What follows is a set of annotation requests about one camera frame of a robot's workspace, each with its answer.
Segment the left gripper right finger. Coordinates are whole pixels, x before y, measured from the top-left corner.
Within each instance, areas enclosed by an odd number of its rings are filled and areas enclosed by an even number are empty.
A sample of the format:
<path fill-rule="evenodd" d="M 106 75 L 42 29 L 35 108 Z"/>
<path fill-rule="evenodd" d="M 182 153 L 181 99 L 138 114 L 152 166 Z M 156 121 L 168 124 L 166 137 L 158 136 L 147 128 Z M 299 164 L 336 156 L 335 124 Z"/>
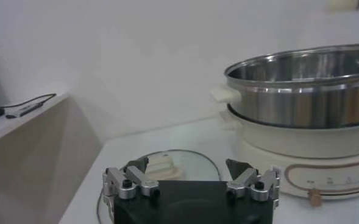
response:
<path fill-rule="evenodd" d="M 279 202 L 280 174 L 278 170 L 267 170 L 261 174 L 249 163 L 226 159 L 232 181 L 228 181 L 227 198 L 235 201 L 250 197 L 252 200 Z"/>

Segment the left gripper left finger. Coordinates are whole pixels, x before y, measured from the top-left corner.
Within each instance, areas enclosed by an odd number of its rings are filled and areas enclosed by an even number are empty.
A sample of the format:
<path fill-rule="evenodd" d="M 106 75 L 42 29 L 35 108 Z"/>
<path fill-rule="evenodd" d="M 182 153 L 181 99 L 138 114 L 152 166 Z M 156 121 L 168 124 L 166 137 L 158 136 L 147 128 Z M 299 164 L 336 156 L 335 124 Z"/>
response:
<path fill-rule="evenodd" d="M 129 161 L 122 169 L 109 167 L 104 171 L 104 195 L 106 197 L 118 196 L 122 200 L 131 200 L 141 195 L 154 198 L 160 195 L 160 186 L 157 180 L 149 178 L 146 168 L 148 157 Z"/>

